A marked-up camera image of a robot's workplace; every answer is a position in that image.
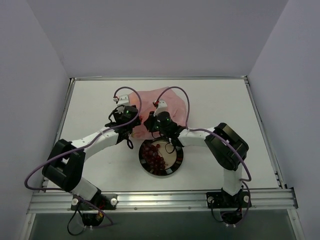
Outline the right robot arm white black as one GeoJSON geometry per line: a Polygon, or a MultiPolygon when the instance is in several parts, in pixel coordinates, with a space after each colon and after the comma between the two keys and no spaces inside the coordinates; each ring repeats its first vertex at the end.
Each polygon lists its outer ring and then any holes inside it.
{"type": "Polygon", "coordinates": [[[158,132],[175,148],[207,147],[223,168],[223,203],[232,207],[240,201],[242,184],[252,180],[245,164],[249,145],[226,123],[210,129],[187,128],[175,123],[167,111],[158,115],[152,111],[143,124],[149,133],[158,132]]]}

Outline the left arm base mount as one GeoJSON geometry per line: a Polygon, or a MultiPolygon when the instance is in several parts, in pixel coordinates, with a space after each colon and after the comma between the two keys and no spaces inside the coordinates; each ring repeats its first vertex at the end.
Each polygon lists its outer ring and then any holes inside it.
{"type": "MultiPolygon", "coordinates": [[[[95,199],[90,202],[103,211],[111,211],[117,208],[118,196],[114,193],[102,193],[101,196],[95,197],[95,199]]],[[[80,201],[77,195],[73,195],[70,209],[75,210],[77,207],[80,211],[95,210],[92,206],[80,201]]]]}

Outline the pink plastic bag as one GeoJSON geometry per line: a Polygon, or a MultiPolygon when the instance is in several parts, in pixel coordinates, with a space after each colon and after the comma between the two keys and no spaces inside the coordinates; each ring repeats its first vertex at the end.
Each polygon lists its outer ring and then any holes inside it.
{"type": "MultiPolygon", "coordinates": [[[[160,137],[158,132],[153,133],[153,135],[148,132],[143,123],[148,118],[149,113],[156,110],[153,102],[166,88],[167,87],[163,87],[155,90],[138,92],[142,101],[142,108],[139,114],[141,125],[136,126],[133,129],[133,132],[131,134],[133,138],[138,140],[151,140],[153,138],[160,137]]],[[[160,100],[166,102],[167,111],[169,112],[171,119],[178,125],[184,127],[188,112],[185,101],[180,98],[172,89],[166,91],[161,96],[160,100]]]]}

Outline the red fake grape bunch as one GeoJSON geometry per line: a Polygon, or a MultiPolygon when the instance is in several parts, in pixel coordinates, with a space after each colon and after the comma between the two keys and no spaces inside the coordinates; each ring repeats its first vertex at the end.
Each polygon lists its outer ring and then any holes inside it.
{"type": "Polygon", "coordinates": [[[140,147],[140,160],[144,161],[141,163],[145,165],[147,170],[154,175],[161,175],[162,171],[166,168],[165,159],[160,152],[161,145],[159,143],[143,143],[140,147]]]}

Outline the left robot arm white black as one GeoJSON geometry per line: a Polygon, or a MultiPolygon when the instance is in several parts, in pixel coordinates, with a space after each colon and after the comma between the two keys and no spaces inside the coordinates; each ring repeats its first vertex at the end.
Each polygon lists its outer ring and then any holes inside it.
{"type": "Polygon", "coordinates": [[[48,164],[42,175],[65,192],[83,198],[83,204],[95,210],[101,203],[101,190],[83,177],[86,160],[108,147],[129,140],[133,128],[141,124],[135,105],[120,105],[112,111],[114,121],[107,123],[99,131],[78,140],[57,141],[49,155],[48,164]]]}

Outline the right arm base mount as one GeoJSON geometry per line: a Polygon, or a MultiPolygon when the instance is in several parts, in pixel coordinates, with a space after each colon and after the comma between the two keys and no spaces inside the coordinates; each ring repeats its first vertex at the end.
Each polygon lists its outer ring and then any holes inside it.
{"type": "Polygon", "coordinates": [[[206,193],[207,207],[212,209],[251,208],[252,203],[247,191],[240,190],[230,195],[224,190],[206,193]]]}

